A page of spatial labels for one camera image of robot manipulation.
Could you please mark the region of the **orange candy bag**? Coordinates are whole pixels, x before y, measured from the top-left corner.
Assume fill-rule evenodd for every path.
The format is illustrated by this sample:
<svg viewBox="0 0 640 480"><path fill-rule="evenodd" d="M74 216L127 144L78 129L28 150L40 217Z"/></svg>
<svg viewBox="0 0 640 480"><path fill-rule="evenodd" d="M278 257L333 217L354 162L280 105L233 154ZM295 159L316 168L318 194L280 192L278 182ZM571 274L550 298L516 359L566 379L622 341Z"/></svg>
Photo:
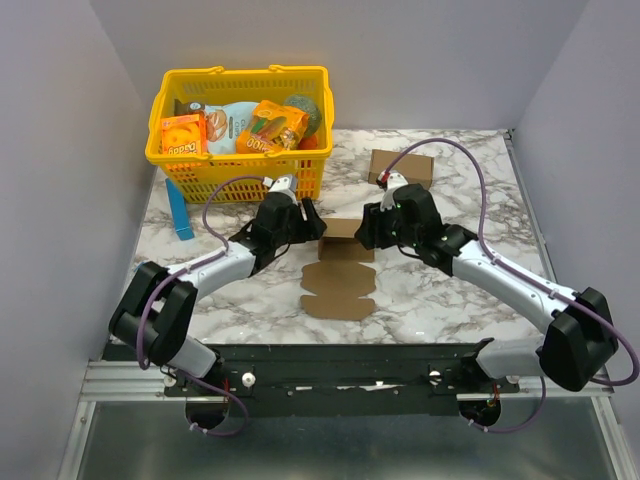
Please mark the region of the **orange candy bag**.
<svg viewBox="0 0 640 480"><path fill-rule="evenodd" d="M306 132L309 114L292 106L261 101L236 139L238 154L296 150Z"/></svg>

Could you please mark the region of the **tall blue box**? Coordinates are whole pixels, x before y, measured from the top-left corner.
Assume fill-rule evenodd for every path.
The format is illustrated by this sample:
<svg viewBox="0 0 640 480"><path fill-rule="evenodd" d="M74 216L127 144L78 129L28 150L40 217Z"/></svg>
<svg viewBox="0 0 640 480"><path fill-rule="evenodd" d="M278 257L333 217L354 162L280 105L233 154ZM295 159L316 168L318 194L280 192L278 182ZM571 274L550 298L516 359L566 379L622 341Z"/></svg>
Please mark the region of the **tall blue box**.
<svg viewBox="0 0 640 480"><path fill-rule="evenodd" d="M180 190L169 178L165 180L165 185L174 231L181 241L191 240L194 238L194 232L191 227L186 201Z"/></svg>

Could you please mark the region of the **light blue chips bag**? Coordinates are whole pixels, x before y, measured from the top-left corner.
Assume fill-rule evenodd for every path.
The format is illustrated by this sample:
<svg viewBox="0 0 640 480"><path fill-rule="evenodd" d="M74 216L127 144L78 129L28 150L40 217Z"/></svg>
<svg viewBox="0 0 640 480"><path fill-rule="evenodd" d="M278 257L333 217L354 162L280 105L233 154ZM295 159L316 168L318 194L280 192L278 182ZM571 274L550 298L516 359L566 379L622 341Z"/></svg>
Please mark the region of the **light blue chips bag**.
<svg viewBox="0 0 640 480"><path fill-rule="evenodd" d="M248 126L257 105L257 102L248 101L210 105L175 100L174 113L202 114L206 124L207 151L213 155L229 155L236 153L236 139Z"/></svg>

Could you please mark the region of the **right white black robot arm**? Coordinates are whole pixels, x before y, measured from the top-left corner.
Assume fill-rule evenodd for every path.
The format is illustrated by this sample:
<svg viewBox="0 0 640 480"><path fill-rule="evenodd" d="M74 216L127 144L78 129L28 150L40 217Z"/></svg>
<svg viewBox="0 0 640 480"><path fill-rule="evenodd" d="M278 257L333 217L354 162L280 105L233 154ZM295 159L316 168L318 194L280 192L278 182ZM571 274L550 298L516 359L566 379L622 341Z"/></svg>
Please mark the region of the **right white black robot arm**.
<svg viewBox="0 0 640 480"><path fill-rule="evenodd" d="M367 250L411 248L424 264L481 288L536 327L537 337L480 341L459 370L471 391L508 376L546 376L577 392L618 350L600 292L578 293L484 250L477 234L443 222L431 194L418 184L390 189L381 201L366 204L355 237Z"/></svg>

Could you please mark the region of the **small orange fruit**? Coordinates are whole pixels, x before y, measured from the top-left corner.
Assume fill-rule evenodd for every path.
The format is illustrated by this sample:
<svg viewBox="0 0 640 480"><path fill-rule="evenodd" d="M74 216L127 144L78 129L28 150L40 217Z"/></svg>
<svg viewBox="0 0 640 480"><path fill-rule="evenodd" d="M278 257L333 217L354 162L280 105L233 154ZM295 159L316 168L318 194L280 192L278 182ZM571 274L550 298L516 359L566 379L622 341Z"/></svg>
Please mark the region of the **small orange fruit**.
<svg viewBox="0 0 640 480"><path fill-rule="evenodd" d="M318 138L316 135L302 138L298 144L299 150L316 150L318 148Z"/></svg>

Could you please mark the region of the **brown cardboard box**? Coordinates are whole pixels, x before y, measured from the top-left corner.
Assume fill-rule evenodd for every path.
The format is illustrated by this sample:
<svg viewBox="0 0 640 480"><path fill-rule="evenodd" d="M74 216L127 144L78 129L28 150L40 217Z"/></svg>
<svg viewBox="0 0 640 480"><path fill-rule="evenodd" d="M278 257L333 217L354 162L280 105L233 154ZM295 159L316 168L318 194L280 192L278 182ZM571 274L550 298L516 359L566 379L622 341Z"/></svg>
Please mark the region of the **brown cardboard box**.
<svg viewBox="0 0 640 480"><path fill-rule="evenodd" d="M316 319L362 321L371 315L375 300L375 253L355 238L357 219L326 218L318 241L317 261L302 268L300 297L306 314Z"/></svg>
<svg viewBox="0 0 640 480"><path fill-rule="evenodd" d="M374 149L371 153L367 182L376 184L378 176L399 155L398 152ZM410 184L420 184L429 190L433 183L434 158L419 154L407 154L391 171L402 174Z"/></svg>

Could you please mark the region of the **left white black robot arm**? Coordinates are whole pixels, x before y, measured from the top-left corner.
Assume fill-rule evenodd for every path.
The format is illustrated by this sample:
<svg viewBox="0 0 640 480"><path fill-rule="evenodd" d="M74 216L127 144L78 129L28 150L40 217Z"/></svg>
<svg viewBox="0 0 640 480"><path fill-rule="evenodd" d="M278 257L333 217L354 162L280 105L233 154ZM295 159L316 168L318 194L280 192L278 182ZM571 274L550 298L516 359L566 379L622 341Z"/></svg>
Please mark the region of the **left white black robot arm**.
<svg viewBox="0 0 640 480"><path fill-rule="evenodd" d="M255 218L210 255L171 268L141 265L110 319L109 332L135 351L143 367L180 370L197 393L212 394L221 385L220 357L188 335L195 304L261 272L279 249L318 240L325 230L310 198L295 202L271 192Z"/></svg>

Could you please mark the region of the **green round melon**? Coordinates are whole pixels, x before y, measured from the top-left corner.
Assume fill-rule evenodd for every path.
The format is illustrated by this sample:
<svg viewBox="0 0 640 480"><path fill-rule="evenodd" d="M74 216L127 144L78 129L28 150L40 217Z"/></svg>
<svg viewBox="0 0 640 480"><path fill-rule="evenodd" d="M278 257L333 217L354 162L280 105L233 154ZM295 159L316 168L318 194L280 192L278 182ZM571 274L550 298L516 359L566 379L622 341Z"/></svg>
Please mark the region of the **green round melon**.
<svg viewBox="0 0 640 480"><path fill-rule="evenodd" d="M318 105L309 96L293 94L287 97L284 105L297 108L308 115L307 128L304 133L305 138L314 135L322 124L323 116Z"/></svg>

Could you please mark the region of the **orange Daddy snack box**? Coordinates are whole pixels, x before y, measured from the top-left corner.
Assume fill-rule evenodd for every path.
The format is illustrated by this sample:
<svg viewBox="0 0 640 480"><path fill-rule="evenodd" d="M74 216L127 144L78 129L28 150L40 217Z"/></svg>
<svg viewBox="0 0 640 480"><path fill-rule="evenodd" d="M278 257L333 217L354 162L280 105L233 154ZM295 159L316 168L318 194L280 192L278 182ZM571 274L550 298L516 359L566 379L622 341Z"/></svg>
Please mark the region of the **orange Daddy snack box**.
<svg viewBox="0 0 640 480"><path fill-rule="evenodd" d="M170 156L208 152L206 122L202 113L164 117L160 121L162 153Z"/></svg>

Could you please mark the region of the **yellow plastic shopping basket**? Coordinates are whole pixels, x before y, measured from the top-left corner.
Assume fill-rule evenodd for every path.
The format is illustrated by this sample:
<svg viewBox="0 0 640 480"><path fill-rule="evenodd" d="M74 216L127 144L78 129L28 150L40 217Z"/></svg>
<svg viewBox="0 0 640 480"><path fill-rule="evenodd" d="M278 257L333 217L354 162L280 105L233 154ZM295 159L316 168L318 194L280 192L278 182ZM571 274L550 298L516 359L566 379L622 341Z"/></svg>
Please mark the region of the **yellow plastic shopping basket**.
<svg viewBox="0 0 640 480"><path fill-rule="evenodd" d="M162 153L161 120L174 113L176 102L226 105L270 100L280 104L292 94L310 97L322 114L315 149L223 155L185 153L171 156ZM204 203L216 186L243 175L277 178L292 174L298 179L297 196L316 199L325 163L332 153L334 113L329 72L323 66L173 69L164 74L151 108L145 156L150 164L171 179L190 203Z"/></svg>

